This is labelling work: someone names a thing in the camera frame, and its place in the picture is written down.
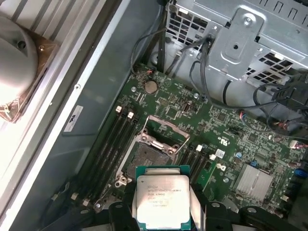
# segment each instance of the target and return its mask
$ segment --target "screw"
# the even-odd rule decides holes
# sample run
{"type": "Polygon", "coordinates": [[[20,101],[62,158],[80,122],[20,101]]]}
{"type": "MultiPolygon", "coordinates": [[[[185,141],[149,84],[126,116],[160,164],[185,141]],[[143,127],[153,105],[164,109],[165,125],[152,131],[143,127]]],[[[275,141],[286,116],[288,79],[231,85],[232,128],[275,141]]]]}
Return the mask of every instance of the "screw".
{"type": "Polygon", "coordinates": [[[76,84],[74,87],[75,87],[76,90],[80,89],[80,85],[79,84],[76,84]]]}
{"type": "Polygon", "coordinates": [[[252,23],[252,20],[251,20],[251,18],[245,18],[245,21],[244,21],[244,24],[246,25],[246,26],[248,26],[248,25],[250,25],[252,23]]]}
{"type": "Polygon", "coordinates": [[[256,213],[257,211],[254,208],[247,208],[247,211],[250,213],[256,213]]]}
{"type": "Polygon", "coordinates": [[[197,100],[197,99],[199,98],[199,94],[198,94],[198,93],[195,93],[195,94],[193,95],[193,97],[197,100]]]}
{"type": "Polygon", "coordinates": [[[38,49],[39,49],[40,51],[44,51],[44,50],[45,50],[45,46],[40,45],[38,49]]]}
{"type": "Polygon", "coordinates": [[[218,208],[218,207],[220,207],[220,204],[214,202],[214,203],[212,203],[212,206],[218,208]]]}

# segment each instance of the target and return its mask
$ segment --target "silver heatsink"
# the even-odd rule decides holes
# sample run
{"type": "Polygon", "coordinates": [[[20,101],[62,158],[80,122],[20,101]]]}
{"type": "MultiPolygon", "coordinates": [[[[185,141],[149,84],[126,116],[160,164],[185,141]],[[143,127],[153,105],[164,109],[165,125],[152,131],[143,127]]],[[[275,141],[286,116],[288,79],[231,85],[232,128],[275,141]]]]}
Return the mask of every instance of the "silver heatsink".
{"type": "Polygon", "coordinates": [[[234,188],[242,194],[263,201],[273,176],[245,164],[237,178],[234,188]]]}

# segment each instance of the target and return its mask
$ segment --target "white label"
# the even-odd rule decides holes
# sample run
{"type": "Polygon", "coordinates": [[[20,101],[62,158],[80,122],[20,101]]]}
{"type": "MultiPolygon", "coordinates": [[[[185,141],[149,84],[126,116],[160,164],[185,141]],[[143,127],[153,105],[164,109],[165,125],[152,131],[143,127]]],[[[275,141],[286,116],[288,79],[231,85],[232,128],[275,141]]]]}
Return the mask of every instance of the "white label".
{"type": "Polygon", "coordinates": [[[82,109],[83,109],[82,106],[79,106],[79,105],[76,106],[72,116],[69,118],[69,121],[64,129],[64,132],[71,132],[73,130],[75,123],[77,122],[82,109]]]}
{"type": "Polygon", "coordinates": [[[225,151],[223,151],[223,150],[220,150],[220,149],[217,149],[216,150],[216,153],[215,153],[215,156],[217,156],[217,157],[219,157],[220,159],[222,159],[223,158],[223,156],[225,155],[225,151]]]}

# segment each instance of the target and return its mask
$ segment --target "metal panel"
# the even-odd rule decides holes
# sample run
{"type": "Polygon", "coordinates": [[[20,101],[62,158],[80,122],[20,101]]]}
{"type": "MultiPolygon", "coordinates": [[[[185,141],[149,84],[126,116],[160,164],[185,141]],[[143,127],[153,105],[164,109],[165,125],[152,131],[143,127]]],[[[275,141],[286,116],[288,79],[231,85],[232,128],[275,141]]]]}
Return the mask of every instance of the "metal panel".
{"type": "MultiPolygon", "coordinates": [[[[29,219],[29,210],[33,212],[33,217],[38,218],[47,199],[59,187],[60,182],[78,171],[87,149],[96,140],[99,128],[130,73],[129,58],[134,43],[145,31],[158,26],[153,23],[160,15],[156,0],[126,0],[121,6],[81,71],[76,82],[77,87],[61,106],[62,110],[57,114],[51,129],[38,148],[33,164],[17,189],[19,193],[14,195],[10,213],[7,213],[8,219],[3,225],[9,227],[23,201],[25,205],[22,206],[11,230],[33,230],[36,220],[29,219]],[[72,130],[72,135],[62,133],[75,105],[81,105],[84,109],[72,130]],[[70,169],[69,172],[64,168],[58,168],[58,161],[62,162],[64,159],[65,163],[70,165],[67,167],[70,169]]],[[[140,48],[144,47],[146,42],[148,41],[144,41],[140,48]]]]}
{"type": "Polygon", "coordinates": [[[245,80],[254,76],[248,75],[250,73],[247,69],[250,68],[256,71],[255,76],[259,74],[262,76],[265,71],[272,74],[268,79],[257,76],[249,81],[256,86],[268,82],[283,83],[287,78],[283,77],[283,72],[280,69],[275,70],[273,65],[258,62],[259,59],[270,52],[291,62],[293,68],[308,68],[308,7],[293,0],[178,0],[176,5],[169,6],[168,10],[168,33],[173,36],[174,40],[182,44],[187,45],[187,40],[194,40],[195,34],[200,37],[205,35],[204,28],[196,25],[194,21],[203,20],[205,24],[207,23],[205,28],[207,30],[209,30],[210,23],[217,23],[216,29],[219,30],[218,39],[220,41],[214,42],[209,54],[214,58],[212,58],[212,61],[211,58],[209,60],[208,76],[227,76],[230,80],[245,80]],[[247,15],[250,15],[248,18],[251,20],[251,24],[245,25],[244,18],[240,21],[237,19],[239,10],[247,11],[247,15]],[[252,41],[251,45],[241,50],[240,48],[244,43],[238,36],[239,31],[235,32],[232,28],[234,24],[240,25],[242,23],[248,30],[251,30],[258,21],[255,21],[254,18],[259,18],[262,21],[261,27],[255,30],[256,42],[252,41]],[[233,71],[234,60],[231,61],[226,58],[221,47],[226,43],[226,41],[222,41],[224,38],[228,38],[229,41],[229,38],[236,36],[237,39],[233,43],[237,49],[234,48],[233,53],[240,53],[241,51],[242,56],[244,55],[243,52],[248,52],[249,55],[242,58],[245,62],[237,62],[236,71],[233,71]]]}
{"type": "MultiPolygon", "coordinates": [[[[1,176],[1,212],[6,207],[8,198],[16,189],[29,161],[33,158],[33,152],[41,141],[42,135],[46,132],[50,119],[58,110],[57,104],[63,100],[58,97],[59,94],[55,97],[56,92],[61,89],[61,92],[65,93],[70,87],[69,81],[72,81],[70,80],[72,77],[67,77],[66,74],[75,57],[83,53],[80,52],[80,47],[104,4],[105,0],[99,0],[93,2],[88,8],[80,9],[79,15],[83,16],[77,17],[71,29],[67,32],[61,48],[29,102],[25,114],[18,121],[18,124],[6,126],[6,135],[10,136],[10,145],[4,144],[2,149],[7,155],[5,159],[1,159],[1,165],[5,170],[3,176],[1,176]]],[[[88,43],[89,45],[92,44],[90,39],[88,39],[88,43]]]]}

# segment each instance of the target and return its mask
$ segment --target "cable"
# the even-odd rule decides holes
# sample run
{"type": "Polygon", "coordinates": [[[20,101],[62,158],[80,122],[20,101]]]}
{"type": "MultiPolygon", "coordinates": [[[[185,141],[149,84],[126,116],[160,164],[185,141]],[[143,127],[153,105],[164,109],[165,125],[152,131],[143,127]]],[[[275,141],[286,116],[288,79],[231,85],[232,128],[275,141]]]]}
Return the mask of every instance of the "cable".
{"type": "MultiPolygon", "coordinates": [[[[167,11],[163,9],[162,21],[159,25],[159,29],[166,27],[167,11]]],[[[157,70],[164,72],[165,69],[165,54],[166,54],[166,33],[162,33],[158,40],[158,57],[157,57],[157,70]]]]}
{"type": "Polygon", "coordinates": [[[299,136],[292,136],[292,135],[289,135],[289,134],[285,134],[285,133],[278,132],[278,131],[276,131],[276,130],[273,129],[272,124],[271,124],[271,122],[270,122],[270,119],[271,119],[271,115],[273,114],[273,112],[275,111],[275,109],[277,108],[277,106],[278,106],[278,105],[275,105],[275,106],[272,108],[272,110],[269,112],[269,117],[268,117],[267,120],[266,120],[266,124],[267,124],[268,128],[269,128],[272,132],[274,132],[274,133],[276,133],[276,134],[278,134],[278,135],[281,135],[281,136],[285,136],[285,137],[293,138],[293,139],[297,139],[297,140],[306,140],[306,141],[308,141],[308,138],[299,137],[299,136]]]}
{"type": "Polygon", "coordinates": [[[195,66],[196,64],[199,64],[199,63],[200,63],[200,61],[194,61],[194,62],[192,63],[191,69],[190,69],[190,71],[189,71],[189,79],[190,79],[190,81],[191,81],[191,83],[192,83],[192,86],[196,89],[197,92],[200,93],[200,90],[198,89],[197,85],[195,84],[195,82],[194,82],[194,80],[193,80],[193,76],[192,76],[192,73],[193,73],[193,70],[194,70],[194,66],[195,66]]]}
{"type": "Polygon", "coordinates": [[[139,39],[137,40],[137,42],[135,43],[135,45],[134,45],[134,47],[133,47],[133,50],[132,50],[132,52],[131,52],[131,56],[130,56],[130,69],[131,69],[131,72],[132,72],[134,75],[137,75],[137,73],[134,71],[134,56],[135,56],[135,52],[136,52],[136,49],[137,49],[139,43],[140,43],[142,40],[144,40],[144,39],[146,39],[147,37],[149,37],[149,36],[156,35],[156,34],[158,34],[158,33],[164,32],[164,31],[166,31],[166,30],[167,30],[167,28],[159,29],[159,30],[157,30],[157,31],[154,31],[154,32],[148,34],[148,35],[142,36],[141,38],[139,38],[139,39]]]}
{"type": "Polygon", "coordinates": [[[223,88],[223,92],[222,92],[222,101],[225,105],[227,105],[226,93],[227,93],[228,86],[230,84],[231,84],[231,81],[228,80],[228,82],[226,83],[225,87],[223,88]]]}
{"type": "Polygon", "coordinates": [[[192,44],[190,44],[190,45],[188,45],[188,46],[186,46],[186,47],[183,47],[183,48],[180,50],[179,54],[177,54],[177,55],[174,57],[174,59],[173,59],[171,65],[168,67],[168,69],[166,70],[165,74],[166,74],[166,75],[169,75],[169,74],[170,74],[170,72],[172,71],[172,69],[175,67],[175,65],[177,64],[177,62],[180,60],[181,54],[182,54],[184,51],[186,51],[187,49],[190,49],[190,48],[194,48],[194,47],[200,46],[202,43],[204,43],[205,40],[206,40],[206,38],[202,38],[202,39],[200,39],[199,41],[193,42],[192,44]]]}
{"type": "Polygon", "coordinates": [[[205,43],[202,46],[202,53],[201,53],[201,64],[200,64],[200,75],[201,75],[201,83],[203,87],[204,94],[207,97],[207,100],[214,105],[217,108],[222,108],[222,109],[227,109],[227,110],[243,110],[243,109],[256,109],[256,108],[261,108],[267,105],[271,105],[277,102],[268,102],[268,103],[263,103],[259,105],[254,105],[254,106],[244,106],[244,107],[238,107],[238,106],[227,106],[222,103],[215,103],[213,102],[214,99],[211,98],[210,93],[207,88],[206,84],[206,78],[205,78],[205,68],[206,68],[206,60],[207,60],[207,51],[210,47],[211,43],[210,41],[205,41],[205,43]]]}
{"type": "Polygon", "coordinates": [[[271,130],[258,130],[256,128],[252,127],[251,124],[249,124],[247,121],[245,121],[245,117],[247,117],[247,114],[245,114],[244,112],[241,112],[241,114],[240,114],[241,121],[243,122],[243,124],[245,124],[251,130],[256,131],[256,132],[271,132],[271,130]]]}

